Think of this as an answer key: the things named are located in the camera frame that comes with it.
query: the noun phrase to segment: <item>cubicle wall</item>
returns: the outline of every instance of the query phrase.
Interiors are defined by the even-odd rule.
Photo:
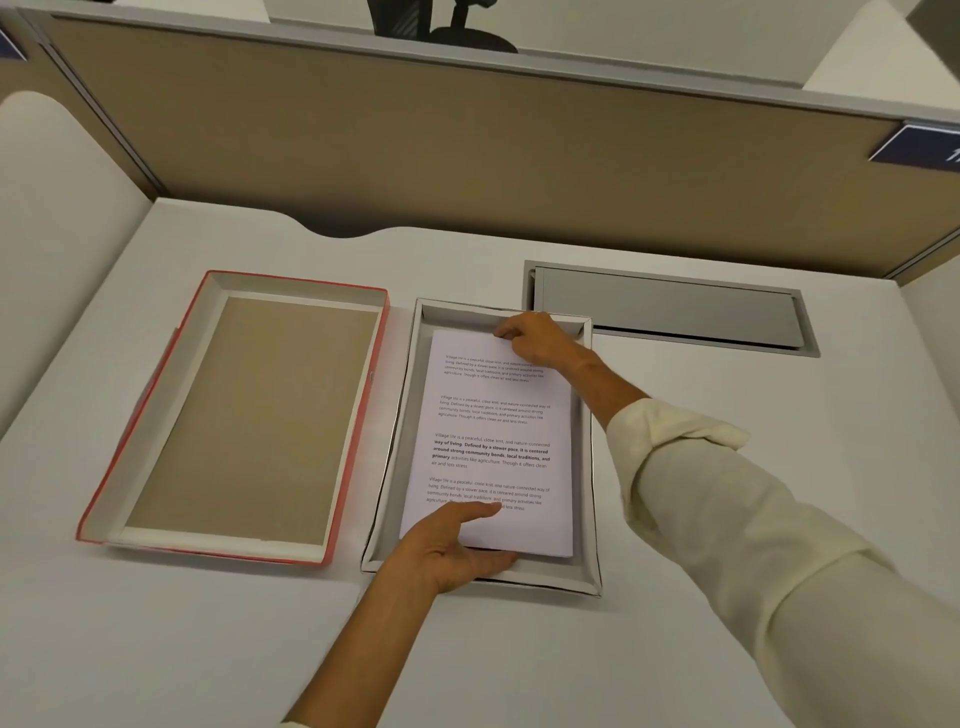
[[[0,59],[0,100],[16,91],[37,91],[52,96],[67,107],[113,160],[148,196],[156,190],[90,104],[70,83],[51,57],[44,52],[26,19],[0,2],[0,28],[26,55],[26,61]]]
[[[960,229],[960,175],[868,161],[905,118],[960,121],[945,111],[34,6],[23,14],[49,52],[175,197],[318,231],[417,225],[902,280],[960,252],[948,242],[903,270]],[[46,92],[77,107],[62,80]]]

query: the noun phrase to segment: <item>white sleeve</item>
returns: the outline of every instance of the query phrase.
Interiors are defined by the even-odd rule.
[[[796,725],[957,725],[960,616],[734,452],[747,437],[656,400],[617,413],[627,522],[696,582]]]

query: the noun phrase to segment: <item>white box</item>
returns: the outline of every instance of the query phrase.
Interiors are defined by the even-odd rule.
[[[506,318],[521,311],[503,308],[417,300],[414,310],[410,351],[400,408],[396,416],[394,439],[383,485],[376,503],[376,515],[364,549],[361,570],[376,572],[399,540],[400,520],[407,494],[407,481],[413,462],[414,444],[420,421],[423,385],[433,333],[437,330],[467,330],[492,333]],[[554,320],[585,347],[591,346],[592,321],[583,316],[559,316]],[[573,551],[571,558],[521,554],[508,571],[492,581],[511,586],[558,589],[600,596],[600,559],[597,555],[596,520],[593,515],[593,453],[590,438],[590,413],[574,393],[571,398],[573,467]]]
[[[328,564],[389,307],[382,288],[208,271],[77,539]]]

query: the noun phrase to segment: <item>beige fabric panel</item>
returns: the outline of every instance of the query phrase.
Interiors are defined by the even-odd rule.
[[[127,526],[321,545],[376,316],[230,298]]]
[[[867,161],[896,122],[56,19],[176,196],[883,276],[960,176]]]
[[[33,40],[29,30],[15,11],[0,10],[0,24],[27,55],[27,61],[0,60],[0,101],[15,91],[37,91],[51,96],[73,114],[87,132],[97,140],[121,169],[150,199],[156,190],[140,172],[130,155],[117,143],[107,127],[97,118],[76,89],[60,73],[46,52]]]

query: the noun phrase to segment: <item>document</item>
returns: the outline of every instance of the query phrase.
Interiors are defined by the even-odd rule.
[[[448,501],[499,501],[464,524],[462,544],[572,556],[572,396],[509,341],[436,331],[400,535]]]

